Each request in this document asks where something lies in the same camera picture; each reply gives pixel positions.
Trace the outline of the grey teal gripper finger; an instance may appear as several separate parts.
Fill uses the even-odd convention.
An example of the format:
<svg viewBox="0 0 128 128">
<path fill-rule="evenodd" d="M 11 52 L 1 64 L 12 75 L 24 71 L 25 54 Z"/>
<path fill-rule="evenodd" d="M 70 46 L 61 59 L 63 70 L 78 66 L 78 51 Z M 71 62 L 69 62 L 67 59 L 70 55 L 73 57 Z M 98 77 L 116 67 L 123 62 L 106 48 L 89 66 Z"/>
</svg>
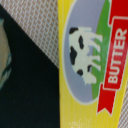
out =
<svg viewBox="0 0 128 128">
<path fill-rule="evenodd" d="M 4 30 L 4 20 L 0 19 L 0 89 L 11 73 L 11 52 Z"/>
</svg>

